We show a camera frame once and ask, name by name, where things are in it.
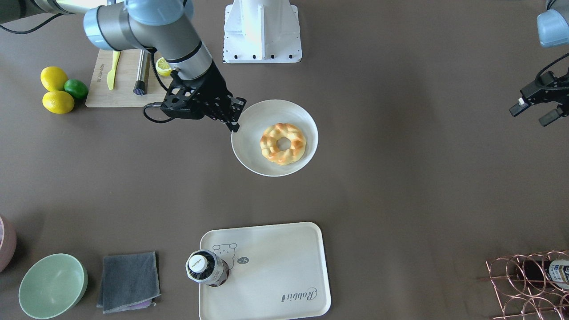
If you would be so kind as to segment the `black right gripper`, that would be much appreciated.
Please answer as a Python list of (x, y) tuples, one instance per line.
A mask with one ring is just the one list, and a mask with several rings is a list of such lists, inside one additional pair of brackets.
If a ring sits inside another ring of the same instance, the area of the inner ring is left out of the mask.
[(238, 132), (238, 120), (246, 99), (233, 97), (225, 79), (214, 62), (206, 73), (193, 80), (182, 80), (185, 90), (193, 89), (189, 102), (184, 103), (177, 117), (199, 120), (205, 116), (223, 122), (232, 133)]

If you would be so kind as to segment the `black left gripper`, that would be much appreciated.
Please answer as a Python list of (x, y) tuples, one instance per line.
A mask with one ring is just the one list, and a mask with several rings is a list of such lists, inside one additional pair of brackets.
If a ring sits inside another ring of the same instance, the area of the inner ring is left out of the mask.
[[(521, 89), (521, 98), (510, 109), (510, 115), (516, 117), (530, 106), (555, 101), (561, 105), (568, 104), (568, 74), (556, 77), (553, 72), (546, 71), (539, 80), (532, 81)], [(559, 118), (567, 117), (567, 107), (556, 107), (539, 118), (542, 126), (548, 126)]]

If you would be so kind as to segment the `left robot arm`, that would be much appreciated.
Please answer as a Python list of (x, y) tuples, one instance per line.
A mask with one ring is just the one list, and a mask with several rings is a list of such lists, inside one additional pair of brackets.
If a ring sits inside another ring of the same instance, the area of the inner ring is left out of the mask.
[[(546, 10), (537, 16), (539, 43), (543, 48), (553, 48), (569, 43), (569, 4), (566, 0), (548, 0)], [(549, 69), (567, 58), (555, 59), (542, 68), (534, 79), (520, 90), (520, 98), (510, 109), (516, 117), (529, 107), (542, 103), (557, 103), (556, 108), (539, 118), (542, 126), (548, 126), (569, 113), (569, 75), (556, 76)]]

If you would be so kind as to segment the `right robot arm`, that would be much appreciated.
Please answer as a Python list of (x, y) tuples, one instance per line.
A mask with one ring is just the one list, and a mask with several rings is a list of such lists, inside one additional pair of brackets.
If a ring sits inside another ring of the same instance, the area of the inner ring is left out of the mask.
[(1, 23), (41, 13), (83, 14), (87, 38), (111, 51), (142, 49), (160, 53), (173, 67), (172, 82), (158, 108), (168, 121), (204, 117), (236, 133), (246, 100), (234, 97), (197, 34), (190, 0), (3, 0)]

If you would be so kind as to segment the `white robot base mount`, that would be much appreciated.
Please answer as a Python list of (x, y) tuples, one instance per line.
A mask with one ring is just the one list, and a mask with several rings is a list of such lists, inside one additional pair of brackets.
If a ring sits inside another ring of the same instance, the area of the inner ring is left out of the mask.
[(225, 7), (224, 63), (298, 63), (302, 57), (299, 12), (290, 1), (235, 0)]

